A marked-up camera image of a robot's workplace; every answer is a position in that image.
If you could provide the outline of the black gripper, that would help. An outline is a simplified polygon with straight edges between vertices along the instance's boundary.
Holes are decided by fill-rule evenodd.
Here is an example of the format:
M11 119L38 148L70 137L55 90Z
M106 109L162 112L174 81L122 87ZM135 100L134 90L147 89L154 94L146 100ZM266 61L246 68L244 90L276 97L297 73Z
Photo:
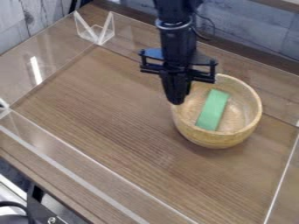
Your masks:
M197 49L198 33L193 18L176 24L158 19L155 26L161 32L162 47L147 48L139 52L141 71L161 74L168 100L178 105L185 103L185 98L192 92L193 81L216 83L218 61ZM181 88L177 74L184 74Z

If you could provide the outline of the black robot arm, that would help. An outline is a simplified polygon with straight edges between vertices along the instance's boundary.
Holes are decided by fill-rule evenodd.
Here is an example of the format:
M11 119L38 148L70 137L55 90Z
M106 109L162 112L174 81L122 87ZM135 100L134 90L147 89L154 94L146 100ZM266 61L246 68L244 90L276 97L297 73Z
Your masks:
M141 71L157 74L168 100L185 103L194 81L216 83L218 61L197 49L197 13L204 0L154 0L161 47L142 49Z

